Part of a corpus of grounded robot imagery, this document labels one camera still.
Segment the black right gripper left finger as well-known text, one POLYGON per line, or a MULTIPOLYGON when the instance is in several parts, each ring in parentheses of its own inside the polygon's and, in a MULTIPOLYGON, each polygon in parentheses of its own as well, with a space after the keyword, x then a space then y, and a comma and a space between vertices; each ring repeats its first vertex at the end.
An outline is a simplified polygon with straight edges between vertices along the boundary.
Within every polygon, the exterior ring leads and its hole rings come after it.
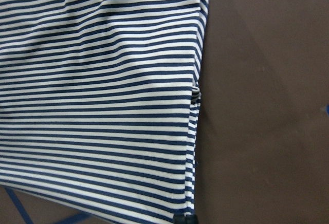
POLYGON ((173 223, 174 224, 185 224, 185 215, 174 215, 173 223))

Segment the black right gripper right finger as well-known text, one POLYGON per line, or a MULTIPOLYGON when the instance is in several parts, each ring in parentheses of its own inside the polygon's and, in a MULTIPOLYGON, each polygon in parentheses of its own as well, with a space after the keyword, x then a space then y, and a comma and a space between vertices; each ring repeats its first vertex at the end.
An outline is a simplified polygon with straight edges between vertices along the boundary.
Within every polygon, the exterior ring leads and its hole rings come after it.
POLYGON ((198 217, 196 215, 186 215, 185 223, 186 224, 198 224, 198 217))

